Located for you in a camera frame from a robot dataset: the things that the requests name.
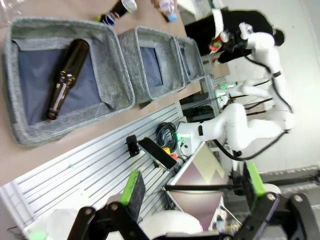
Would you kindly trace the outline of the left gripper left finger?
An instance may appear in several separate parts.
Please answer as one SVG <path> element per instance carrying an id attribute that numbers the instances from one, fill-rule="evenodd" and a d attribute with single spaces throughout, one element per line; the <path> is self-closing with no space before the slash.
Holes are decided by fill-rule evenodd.
<path id="1" fill-rule="evenodd" d="M 139 170 L 131 172 L 119 200 L 105 204 L 99 210 L 82 207 L 68 235 L 69 240 L 105 240 L 119 232 L 124 240 L 147 240 L 138 225 L 146 186 Z"/>

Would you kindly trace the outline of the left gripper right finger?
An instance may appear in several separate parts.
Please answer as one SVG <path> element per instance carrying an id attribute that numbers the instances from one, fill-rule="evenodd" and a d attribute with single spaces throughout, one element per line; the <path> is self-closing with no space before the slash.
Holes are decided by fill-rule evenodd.
<path id="1" fill-rule="evenodd" d="M 250 215 L 231 237 L 232 240 L 259 240 L 270 226 L 280 227 L 288 240 L 320 238 L 317 220 L 305 193 L 284 197 L 267 191 L 253 163 L 244 164 L 241 186 Z"/>

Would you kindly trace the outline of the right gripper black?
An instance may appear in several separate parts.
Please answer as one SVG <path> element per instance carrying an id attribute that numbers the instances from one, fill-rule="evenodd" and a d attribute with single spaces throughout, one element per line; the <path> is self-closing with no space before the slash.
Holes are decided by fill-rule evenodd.
<path id="1" fill-rule="evenodd" d="M 221 41 L 221 48 L 218 51 L 220 55 L 217 59 L 220 64 L 246 57 L 252 53 L 251 49 L 245 48 L 244 41 L 237 33 L 220 33 L 217 38 Z"/>

